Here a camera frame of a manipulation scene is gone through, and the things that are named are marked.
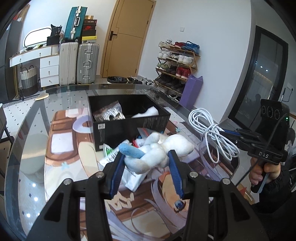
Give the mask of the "person's right hand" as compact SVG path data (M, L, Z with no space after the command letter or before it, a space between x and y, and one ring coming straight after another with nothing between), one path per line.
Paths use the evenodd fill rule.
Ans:
M273 165L270 163L266 163L264 167L262 168L257 163L257 159L252 157L250 160L250 163L254 168L249 173L249 180L252 185L257 185L259 182L263 180L263 173L269 174L269 177L267 178L267 183L271 182L272 180L275 180L281 172L281 165Z

